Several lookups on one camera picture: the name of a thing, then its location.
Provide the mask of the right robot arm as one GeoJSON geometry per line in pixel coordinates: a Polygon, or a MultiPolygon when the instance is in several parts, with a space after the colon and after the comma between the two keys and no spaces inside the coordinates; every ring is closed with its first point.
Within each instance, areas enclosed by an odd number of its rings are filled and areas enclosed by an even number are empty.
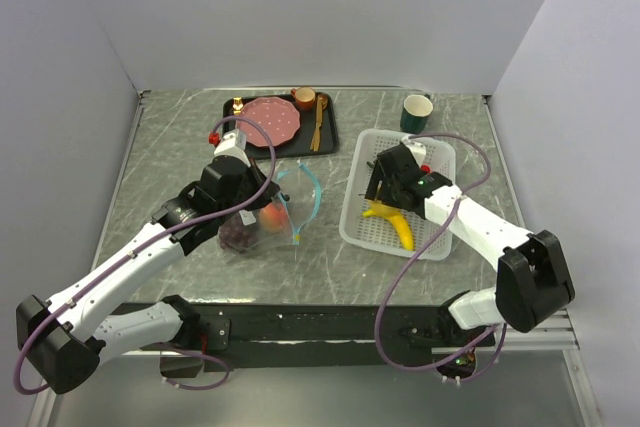
{"type": "Polygon", "coordinates": [[[365,198],[445,228],[496,271],[496,285],[449,301],[439,337],[460,345],[473,328],[505,323],[527,333],[565,308],[575,289],[559,239],[532,233],[468,197],[452,180],[421,167],[423,145],[402,140],[376,156],[365,198]]]}

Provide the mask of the red grape bunch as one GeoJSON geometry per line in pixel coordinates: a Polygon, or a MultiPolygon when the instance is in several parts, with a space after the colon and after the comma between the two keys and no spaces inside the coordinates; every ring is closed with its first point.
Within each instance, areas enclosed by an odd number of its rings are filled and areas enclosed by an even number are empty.
{"type": "Polygon", "coordinates": [[[225,224],[218,231],[219,245],[224,250],[242,253],[255,243],[257,227],[252,225],[225,224]]]}

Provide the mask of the yellow lemon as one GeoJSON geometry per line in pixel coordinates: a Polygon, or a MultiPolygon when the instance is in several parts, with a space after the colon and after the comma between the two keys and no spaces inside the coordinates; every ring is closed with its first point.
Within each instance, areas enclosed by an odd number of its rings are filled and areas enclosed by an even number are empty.
{"type": "Polygon", "coordinates": [[[387,187],[380,187],[377,190],[376,200],[383,205],[396,208],[394,195],[387,187]]]}

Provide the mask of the peach with green leaf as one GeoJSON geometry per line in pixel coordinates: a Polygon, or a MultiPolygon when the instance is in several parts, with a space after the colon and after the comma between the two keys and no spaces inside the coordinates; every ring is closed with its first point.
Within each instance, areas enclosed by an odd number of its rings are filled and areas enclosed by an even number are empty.
{"type": "Polygon", "coordinates": [[[289,226],[288,213],[281,203],[272,202],[262,208],[258,220],[261,228],[269,233],[283,232],[289,226]]]}

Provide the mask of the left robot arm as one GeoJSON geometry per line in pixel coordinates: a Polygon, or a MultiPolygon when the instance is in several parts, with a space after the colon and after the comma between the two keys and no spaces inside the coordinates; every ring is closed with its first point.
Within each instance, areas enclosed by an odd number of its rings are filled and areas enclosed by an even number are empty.
{"type": "Polygon", "coordinates": [[[266,206],[278,191],[274,173],[262,172],[246,155],[217,155],[109,260],[47,300],[26,297],[16,308],[15,389],[38,392],[21,382],[25,362],[42,377],[44,389],[64,394],[123,353],[156,343],[191,346],[199,334],[198,315],[181,297],[133,314],[114,311],[149,279],[214,238],[228,217],[266,206]]]}

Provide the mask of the clear zip top bag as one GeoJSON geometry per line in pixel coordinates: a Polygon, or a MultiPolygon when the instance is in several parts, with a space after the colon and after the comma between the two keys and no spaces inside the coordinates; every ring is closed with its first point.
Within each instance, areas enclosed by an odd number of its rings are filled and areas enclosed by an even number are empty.
{"type": "Polygon", "coordinates": [[[300,244],[303,229],[316,218],[319,212],[322,187],[317,177],[302,163],[298,163],[294,168],[277,171],[275,182],[280,186],[280,193],[272,202],[281,203],[286,208],[289,217],[288,228],[283,232],[269,233],[260,226],[258,215],[261,209],[256,211],[241,210],[231,216],[223,225],[239,224],[240,222],[244,225],[254,224],[257,227],[255,243],[246,252],[236,253],[223,249],[226,253],[257,255],[274,248],[300,244]],[[288,194],[290,201],[284,201],[281,192],[288,194]]]}

